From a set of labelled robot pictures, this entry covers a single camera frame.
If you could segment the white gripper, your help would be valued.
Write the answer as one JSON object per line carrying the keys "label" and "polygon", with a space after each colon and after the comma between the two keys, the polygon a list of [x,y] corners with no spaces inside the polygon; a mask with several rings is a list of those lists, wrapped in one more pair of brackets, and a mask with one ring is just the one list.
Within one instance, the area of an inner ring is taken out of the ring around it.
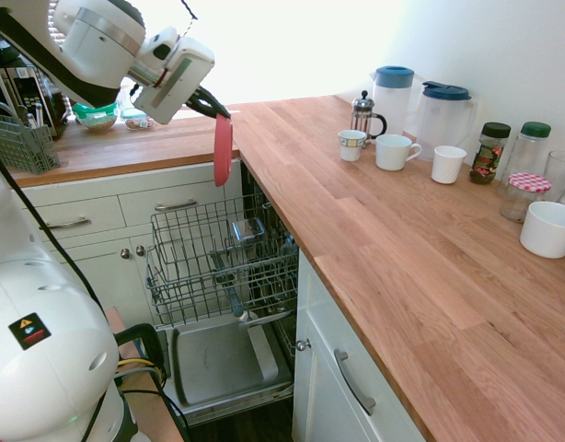
{"label": "white gripper", "polygon": [[[141,88],[133,106],[162,124],[187,101],[203,116],[230,118],[229,110],[201,86],[213,66],[213,53],[191,37],[147,39],[130,68],[130,78]],[[197,98],[192,98],[196,89]]]}

